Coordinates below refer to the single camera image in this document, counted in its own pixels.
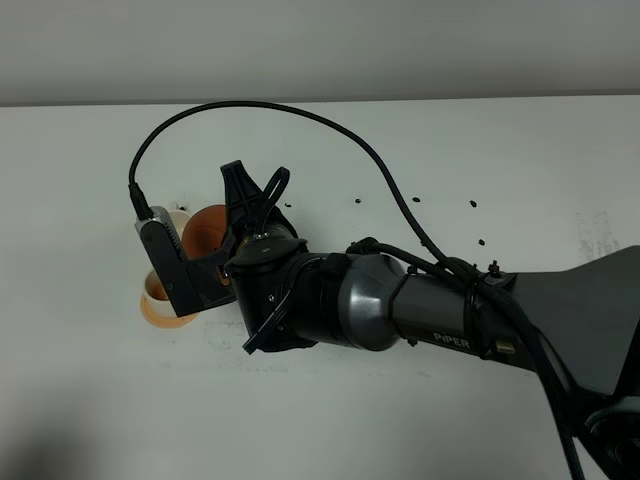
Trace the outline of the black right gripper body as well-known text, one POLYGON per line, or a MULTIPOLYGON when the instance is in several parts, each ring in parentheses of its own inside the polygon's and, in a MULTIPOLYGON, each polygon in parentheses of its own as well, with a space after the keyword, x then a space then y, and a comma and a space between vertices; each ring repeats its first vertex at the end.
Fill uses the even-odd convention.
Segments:
POLYGON ((308 249, 280 210, 260 222, 244 207, 222 208, 217 227, 217 298, 281 299, 289 263, 308 249))

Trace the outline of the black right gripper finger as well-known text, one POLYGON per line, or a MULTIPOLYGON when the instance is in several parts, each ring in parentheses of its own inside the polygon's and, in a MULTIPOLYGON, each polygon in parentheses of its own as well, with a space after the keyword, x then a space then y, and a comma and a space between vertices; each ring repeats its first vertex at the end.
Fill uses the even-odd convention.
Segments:
POLYGON ((256 224, 256 210, 262 190, 240 160, 221 167, 224 181, 226 224, 237 240, 250 235, 256 224))

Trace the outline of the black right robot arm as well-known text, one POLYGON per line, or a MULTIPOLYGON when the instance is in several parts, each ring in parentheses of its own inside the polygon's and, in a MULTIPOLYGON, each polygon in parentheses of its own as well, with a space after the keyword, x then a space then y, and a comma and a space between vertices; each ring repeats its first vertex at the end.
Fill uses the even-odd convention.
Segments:
POLYGON ((226 264, 248 331, 245 350, 319 343, 384 351, 420 342, 536 373, 573 478, 582 445, 612 479, 639 475, 639 250, 559 272, 430 263, 366 238, 312 253, 277 208, 278 169, 257 186, 240 162, 221 170, 226 264))

